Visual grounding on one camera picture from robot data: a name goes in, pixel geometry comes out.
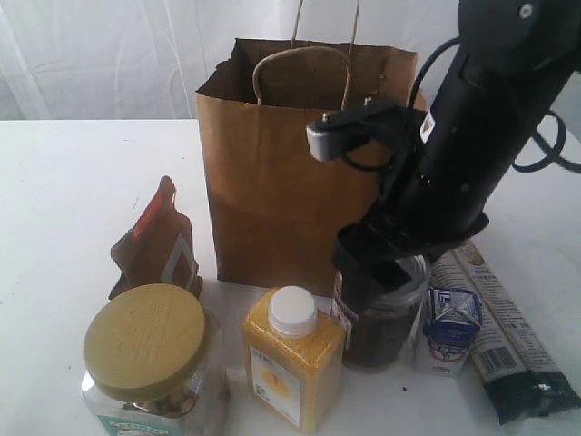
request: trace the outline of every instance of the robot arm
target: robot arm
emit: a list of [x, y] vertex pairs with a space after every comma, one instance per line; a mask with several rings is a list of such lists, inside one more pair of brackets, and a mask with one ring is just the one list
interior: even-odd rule
[[461, 0], [458, 30], [459, 49], [427, 114], [413, 101], [368, 100], [307, 128], [322, 161], [357, 167], [348, 153], [370, 139], [392, 150], [385, 166], [360, 165], [378, 171], [380, 193], [338, 233], [333, 261], [344, 273], [369, 275], [417, 254], [434, 259], [484, 229], [488, 197], [581, 65], [577, 0]]

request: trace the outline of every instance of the jar label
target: jar label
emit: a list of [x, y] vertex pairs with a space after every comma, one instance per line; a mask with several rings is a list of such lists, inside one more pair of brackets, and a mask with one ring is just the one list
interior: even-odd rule
[[111, 436], [180, 436], [176, 429], [158, 424], [128, 421], [110, 416], [99, 416], [99, 420]]
[[344, 350], [348, 350], [349, 344], [351, 341], [352, 325], [351, 325], [351, 321], [349, 320], [349, 318], [347, 318], [347, 315], [345, 315], [343, 310], [340, 308], [340, 306], [337, 303], [337, 300], [335, 298], [333, 298], [333, 302], [330, 305], [330, 316], [335, 318], [339, 322], [339, 324], [343, 328], [343, 330], [345, 331], [345, 348], [344, 348]]
[[300, 427], [300, 381], [266, 354], [250, 347], [254, 393]]

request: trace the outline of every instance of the blue and white carton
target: blue and white carton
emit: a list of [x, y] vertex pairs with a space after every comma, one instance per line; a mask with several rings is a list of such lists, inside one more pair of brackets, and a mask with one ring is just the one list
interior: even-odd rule
[[416, 370], [458, 376], [482, 326], [478, 297], [472, 291], [432, 287], [422, 311]]

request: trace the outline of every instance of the white curtain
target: white curtain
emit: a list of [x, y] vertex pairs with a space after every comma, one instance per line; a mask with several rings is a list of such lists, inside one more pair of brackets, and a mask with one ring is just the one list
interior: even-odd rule
[[[298, 2], [0, 0], [0, 119], [195, 117], [194, 92], [234, 38], [289, 39]], [[457, 7], [361, 0], [356, 41], [417, 51], [421, 64], [457, 34]], [[346, 42], [354, 11], [355, 0], [304, 0], [299, 38]], [[450, 52], [423, 85], [429, 100]], [[576, 112], [581, 93], [565, 94]]]

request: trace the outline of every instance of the table surface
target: table surface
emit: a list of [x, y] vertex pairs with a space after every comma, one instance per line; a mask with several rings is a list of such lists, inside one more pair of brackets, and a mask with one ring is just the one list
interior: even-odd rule
[[[545, 120], [542, 132], [555, 137]], [[240, 324], [263, 290], [217, 282], [195, 121], [0, 123], [0, 434], [104, 436], [80, 393], [84, 332], [119, 271], [111, 245], [135, 222], [168, 174], [192, 220], [205, 279], [202, 302], [222, 322], [233, 390], [227, 436], [297, 434], [246, 388]], [[569, 135], [566, 155], [581, 158]], [[540, 156], [529, 144], [519, 161]], [[581, 178], [556, 166], [510, 171], [475, 238], [557, 364], [581, 392]], [[329, 300], [318, 299], [321, 308]], [[458, 379], [396, 364], [368, 375], [346, 370], [320, 435], [578, 434], [581, 411], [499, 427], [468, 365]]]

